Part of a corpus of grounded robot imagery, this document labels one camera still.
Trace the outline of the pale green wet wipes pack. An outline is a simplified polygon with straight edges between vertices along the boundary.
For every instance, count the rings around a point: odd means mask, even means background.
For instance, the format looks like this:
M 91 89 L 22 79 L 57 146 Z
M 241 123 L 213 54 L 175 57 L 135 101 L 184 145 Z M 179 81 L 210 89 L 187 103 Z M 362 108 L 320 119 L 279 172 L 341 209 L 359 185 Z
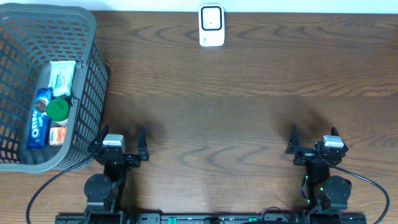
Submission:
M 75 73 L 75 61 L 51 62 L 50 81 L 48 87 L 53 90 L 53 96 L 70 96 Z

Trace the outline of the small orange snack packet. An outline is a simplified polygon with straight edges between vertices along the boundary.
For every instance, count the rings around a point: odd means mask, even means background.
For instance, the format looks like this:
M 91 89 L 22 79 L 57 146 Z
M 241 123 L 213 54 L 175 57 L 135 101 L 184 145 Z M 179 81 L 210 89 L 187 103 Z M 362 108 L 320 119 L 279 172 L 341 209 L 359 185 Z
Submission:
M 50 128 L 49 144 L 51 146 L 60 146 L 65 142 L 67 127 Z

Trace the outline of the grey plastic shopping basket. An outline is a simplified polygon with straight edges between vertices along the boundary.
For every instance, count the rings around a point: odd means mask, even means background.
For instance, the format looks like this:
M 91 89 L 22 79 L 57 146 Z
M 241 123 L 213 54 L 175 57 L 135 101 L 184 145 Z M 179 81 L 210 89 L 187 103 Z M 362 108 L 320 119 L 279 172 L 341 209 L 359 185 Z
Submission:
M 1 5 L 1 170 L 39 173 L 81 169 L 90 162 L 108 71 L 95 42 L 96 19 L 82 7 Z M 28 149 L 37 91 L 47 88 L 52 62 L 76 62 L 65 141 Z

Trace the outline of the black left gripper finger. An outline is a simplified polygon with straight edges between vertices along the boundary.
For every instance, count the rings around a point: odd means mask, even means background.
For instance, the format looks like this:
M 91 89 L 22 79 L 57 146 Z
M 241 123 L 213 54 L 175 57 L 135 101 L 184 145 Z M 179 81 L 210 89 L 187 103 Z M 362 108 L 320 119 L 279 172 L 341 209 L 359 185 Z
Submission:
M 92 140 L 92 142 L 90 142 L 90 146 L 101 146 L 103 144 L 103 140 L 106 137 L 106 135 L 109 133 L 109 126 L 106 125 L 98 134 L 97 136 L 94 138 L 94 140 Z
M 139 132 L 136 149 L 139 154 L 147 154 L 146 137 L 145 137 L 145 131 L 143 128 Z

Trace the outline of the green lidded white jar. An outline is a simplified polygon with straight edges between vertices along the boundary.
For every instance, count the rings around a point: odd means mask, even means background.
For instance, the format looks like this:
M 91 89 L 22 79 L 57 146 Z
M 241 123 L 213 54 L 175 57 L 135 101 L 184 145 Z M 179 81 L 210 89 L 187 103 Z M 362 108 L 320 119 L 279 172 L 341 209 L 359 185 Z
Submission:
M 46 108 L 47 116 L 59 126 L 67 126 L 70 105 L 63 98 L 53 99 Z

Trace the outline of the blue Oreo cookie pack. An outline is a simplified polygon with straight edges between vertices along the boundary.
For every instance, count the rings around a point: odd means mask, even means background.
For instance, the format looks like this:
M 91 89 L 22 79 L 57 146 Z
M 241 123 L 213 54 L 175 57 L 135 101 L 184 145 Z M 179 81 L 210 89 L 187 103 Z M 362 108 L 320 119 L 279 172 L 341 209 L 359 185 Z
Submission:
M 46 145 L 51 123 L 46 110 L 52 98 L 53 88 L 41 88 L 37 90 L 32 110 L 27 150 L 43 149 Z

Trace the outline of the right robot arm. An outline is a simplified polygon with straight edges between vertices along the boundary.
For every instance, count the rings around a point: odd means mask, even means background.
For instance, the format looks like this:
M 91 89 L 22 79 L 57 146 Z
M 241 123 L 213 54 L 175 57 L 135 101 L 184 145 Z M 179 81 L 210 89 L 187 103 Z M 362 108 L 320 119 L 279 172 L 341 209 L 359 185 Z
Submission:
M 296 166 L 305 166 L 305 177 L 301 193 L 307 199 L 308 208 L 300 212 L 297 220 L 303 223 L 322 222 L 338 219 L 348 208 L 352 184 L 349 180 L 331 175 L 330 168 L 342 162 L 348 147 L 339 136 L 336 128 L 324 135 L 313 147 L 300 144 L 298 129 L 294 127 L 286 154 L 293 154 Z

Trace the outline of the white barcode scanner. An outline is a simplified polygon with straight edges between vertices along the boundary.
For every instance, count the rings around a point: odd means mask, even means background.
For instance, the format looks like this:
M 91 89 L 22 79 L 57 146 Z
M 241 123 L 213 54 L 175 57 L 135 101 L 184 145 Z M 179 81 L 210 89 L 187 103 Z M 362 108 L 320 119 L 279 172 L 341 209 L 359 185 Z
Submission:
M 202 47 L 220 47 L 225 40 L 224 8 L 204 4 L 198 10 L 199 43 Z

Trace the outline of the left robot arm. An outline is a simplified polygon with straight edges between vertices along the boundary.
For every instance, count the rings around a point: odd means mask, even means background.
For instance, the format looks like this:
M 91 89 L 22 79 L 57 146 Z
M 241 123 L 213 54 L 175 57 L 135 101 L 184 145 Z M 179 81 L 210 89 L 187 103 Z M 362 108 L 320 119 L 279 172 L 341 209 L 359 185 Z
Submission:
M 97 137 L 90 142 L 88 152 L 94 160 L 104 167 L 101 174 L 92 175 L 85 183 L 87 197 L 84 223 L 135 223 L 131 212 L 120 209 L 126 184 L 127 173 L 149 160 L 144 131 L 140 131 L 137 140 L 137 153 L 125 153 L 124 136 L 110 134 L 105 126 Z

